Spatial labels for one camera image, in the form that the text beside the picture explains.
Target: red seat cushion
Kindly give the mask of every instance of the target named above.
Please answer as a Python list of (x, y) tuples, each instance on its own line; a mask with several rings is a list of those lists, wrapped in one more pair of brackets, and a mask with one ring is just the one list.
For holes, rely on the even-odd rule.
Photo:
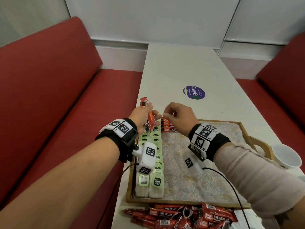
[(280, 141), (294, 149), (305, 161), (305, 133), (256, 80), (236, 80)]
[(0, 48), (0, 201), (101, 64), (77, 17)]
[(305, 33), (299, 34), (258, 74), (289, 112), (305, 128)]
[[(100, 70), (24, 177), (10, 201), (49, 170), (92, 143), (103, 126), (117, 118), (128, 117), (136, 106), (141, 78), (141, 72)], [(122, 84), (120, 88), (113, 85), (117, 80)], [(96, 228), (122, 168), (123, 163), (118, 162), (71, 228)], [(107, 216), (113, 217), (113, 212), (114, 208)], [(104, 228), (111, 227), (112, 219), (108, 218), (107, 223), (110, 225)]]

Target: black cord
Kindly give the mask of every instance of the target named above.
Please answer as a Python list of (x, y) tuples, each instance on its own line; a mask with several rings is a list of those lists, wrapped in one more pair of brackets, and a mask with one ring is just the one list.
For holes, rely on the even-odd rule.
[(133, 166), (133, 165), (138, 165), (138, 164), (139, 164), (139, 163), (132, 163), (132, 164), (130, 164), (129, 166), (127, 166), (126, 169), (124, 169), (124, 171), (123, 171), (123, 173), (121, 174), (121, 176), (120, 176), (120, 177), (118, 178), (118, 180), (116, 181), (116, 184), (114, 185), (113, 191), (112, 191), (112, 193), (111, 193), (111, 195), (110, 195), (110, 198), (109, 198), (109, 200), (108, 200), (108, 202), (107, 202), (107, 205), (106, 205), (106, 207), (105, 207), (104, 213), (103, 213), (103, 215), (101, 216), (101, 219), (99, 220), (96, 229), (98, 229), (98, 227), (100, 226), (100, 224), (101, 224), (101, 222), (102, 222), (102, 220), (103, 220), (103, 218), (104, 218), (104, 216), (105, 216), (105, 213), (106, 213), (106, 211), (107, 211), (107, 208), (108, 208), (108, 205), (109, 205), (109, 203), (110, 203), (110, 200), (112, 199), (112, 196), (113, 196), (113, 194), (114, 194), (114, 191), (115, 191), (115, 189), (116, 189), (116, 186), (118, 185), (119, 181), (121, 180), (121, 177), (123, 176), (123, 174), (125, 173), (125, 171), (128, 170), (129, 167), (131, 167), (131, 166)]
[(251, 228), (250, 228), (250, 225), (249, 225), (249, 222), (248, 222), (248, 220), (247, 220), (247, 217), (246, 217), (244, 208), (242, 207), (242, 203), (240, 202), (239, 197), (238, 197), (238, 195), (237, 195), (237, 193), (236, 193), (234, 187), (233, 187), (232, 184), (229, 182), (229, 180), (228, 180), (222, 173), (216, 171), (215, 169), (211, 169), (211, 168), (202, 168), (202, 169), (209, 169), (209, 170), (212, 170), (212, 171), (214, 171), (214, 172), (220, 174), (220, 175), (230, 184), (230, 186), (232, 187), (232, 189), (233, 189), (233, 191), (234, 191), (234, 193), (235, 193), (235, 195), (236, 195), (236, 197), (237, 197), (237, 200), (238, 200), (238, 202), (239, 202), (240, 208), (242, 209), (242, 213), (244, 214), (244, 217), (245, 217), (246, 223), (247, 223), (247, 225), (248, 225), (248, 228), (251, 229)]

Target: tattoo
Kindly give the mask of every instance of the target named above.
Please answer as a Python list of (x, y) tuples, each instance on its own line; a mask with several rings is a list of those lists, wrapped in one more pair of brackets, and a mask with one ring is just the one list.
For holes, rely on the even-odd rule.
[(286, 211), (286, 212), (284, 212), (284, 213), (281, 213), (281, 214), (279, 214), (279, 215), (275, 215), (274, 217), (275, 217), (275, 219), (276, 219), (276, 221), (278, 222), (278, 224), (281, 226), (281, 225), (283, 225), (283, 223), (284, 223), (284, 221), (285, 220), (290, 220), (289, 219), (289, 217), (288, 217), (288, 215), (287, 215), (287, 212), (290, 212), (290, 211), (292, 211), (293, 210), (293, 208), (291, 208), (290, 210), (288, 210), (288, 211)]

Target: forearm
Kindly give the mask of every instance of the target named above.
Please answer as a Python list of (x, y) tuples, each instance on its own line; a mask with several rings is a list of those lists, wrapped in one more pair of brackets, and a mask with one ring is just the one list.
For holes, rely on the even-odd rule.
[[(264, 219), (271, 219), (303, 202), (305, 184), (302, 181), (249, 150), (235, 146), (221, 148), (214, 162)], [(304, 217), (299, 217), (295, 223), (305, 226)]]
[(68, 228), (119, 158), (104, 137), (67, 159), (22, 192), (0, 212), (3, 228)]

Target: oval purple sticker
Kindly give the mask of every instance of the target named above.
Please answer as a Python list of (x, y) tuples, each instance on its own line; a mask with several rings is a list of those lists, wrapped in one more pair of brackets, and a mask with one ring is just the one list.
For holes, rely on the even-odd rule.
[(196, 86), (187, 86), (186, 88), (183, 88), (183, 93), (193, 100), (201, 100), (206, 96), (204, 90)]

